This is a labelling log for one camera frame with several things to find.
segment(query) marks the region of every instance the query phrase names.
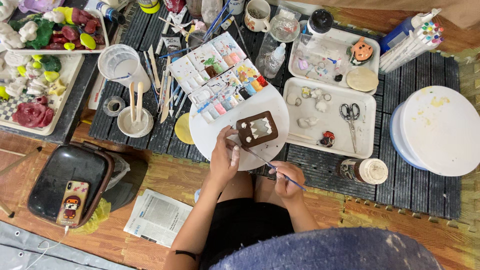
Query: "masking tape roll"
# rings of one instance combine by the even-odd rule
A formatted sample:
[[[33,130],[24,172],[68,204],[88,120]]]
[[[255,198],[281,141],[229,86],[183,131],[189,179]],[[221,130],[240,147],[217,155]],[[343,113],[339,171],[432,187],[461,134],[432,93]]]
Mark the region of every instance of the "masking tape roll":
[[[118,116],[125,108],[125,101],[119,96],[111,96],[103,102],[103,111],[108,116]]]

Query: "plastic bag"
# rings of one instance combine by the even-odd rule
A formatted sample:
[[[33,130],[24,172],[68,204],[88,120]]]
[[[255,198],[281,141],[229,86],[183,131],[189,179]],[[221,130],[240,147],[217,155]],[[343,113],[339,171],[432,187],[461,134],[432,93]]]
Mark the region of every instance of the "plastic bag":
[[[73,234],[91,234],[98,229],[98,225],[106,221],[110,216],[110,209],[112,204],[107,202],[104,198],[101,198],[92,217],[80,228],[71,229]]]
[[[105,191],[113,188],[113,186],[115,186],[130,170],[130,164],[128,164],[128,162],[126,162],[121,156],[115,153],[108,154],[111,155],[115,161],[115,168],[113,169],[112,177],[110,178],[110,182],[105,188]]]

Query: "newspaper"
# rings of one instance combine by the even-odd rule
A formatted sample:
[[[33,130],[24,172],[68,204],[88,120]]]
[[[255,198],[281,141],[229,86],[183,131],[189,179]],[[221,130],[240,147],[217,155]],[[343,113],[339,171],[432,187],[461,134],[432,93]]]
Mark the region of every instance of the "newspaper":
[[[171,247],[193,207],[146,189],[138,196],[123,230],[148,241]]]
[[[125,15],[126,21],[124,24],[118,26],[116,33],[113,35],[113,39],[110,41],[111,45],[120,44],[124,41],[125,33],[127,32],[127,29],[132,22],[133,15],[139,8],[140,6],[136,2],[130,3],[127,8],[125,8],[123,15]],[[93,85],[90,92],[90,99],[88,100],[89,109],[96,110],[98,108],[98,102],[100,101],[101,93],[105,88],[106,82],[107,79],[105,79],[105,77],[101,73],[98,73],[98,77],[96,78],[95,84]]]

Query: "ceramic mug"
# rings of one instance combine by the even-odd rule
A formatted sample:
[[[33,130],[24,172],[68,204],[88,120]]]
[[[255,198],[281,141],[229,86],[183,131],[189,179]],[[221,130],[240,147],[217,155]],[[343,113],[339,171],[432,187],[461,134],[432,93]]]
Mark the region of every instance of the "ceramic mug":
[[[228,3],[228,12],[233,10],[232,15],[238,15],[242,13],[244,6],[245,0],[230,0],[230,3]]]
[[[266,16],[262,19],[255,19],[253,18],[249,10],[256,10],[261,14],[266,14]],[[269,32],[270,31],[270,5],[265,0],[251,0],[247,4],[247,8],[245,10],[245,25],[248,29],[254,32]]]

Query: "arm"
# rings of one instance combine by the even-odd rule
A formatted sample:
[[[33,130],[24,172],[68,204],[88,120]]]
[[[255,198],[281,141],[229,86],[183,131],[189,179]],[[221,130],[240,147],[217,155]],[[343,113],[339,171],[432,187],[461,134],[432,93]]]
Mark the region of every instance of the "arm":
[[[231,129],[231,126],[226,126],[220,131],[212,152],[210,173],[204,180],[197,203],[172,243],[163,269],[198,269],[198,256],[193,259],[186,254],[176,254],[176,251],[187,251],[195,255],[202,253],[218,196],[238,170],[240,148],[235,142],[227,139],[228,136],[237,133],[238,131]],[[232,159],[230,159],[227,148],[233,150]]]
[[[284,177],[287,175],[298,184],[303,184],[305,177],[301,169],[288,162],[272,161],[271,163],[277,167],[275,192],[282,199],[290,214],[293,230],[299,233],[320,229],[303,201],[303,191]]]

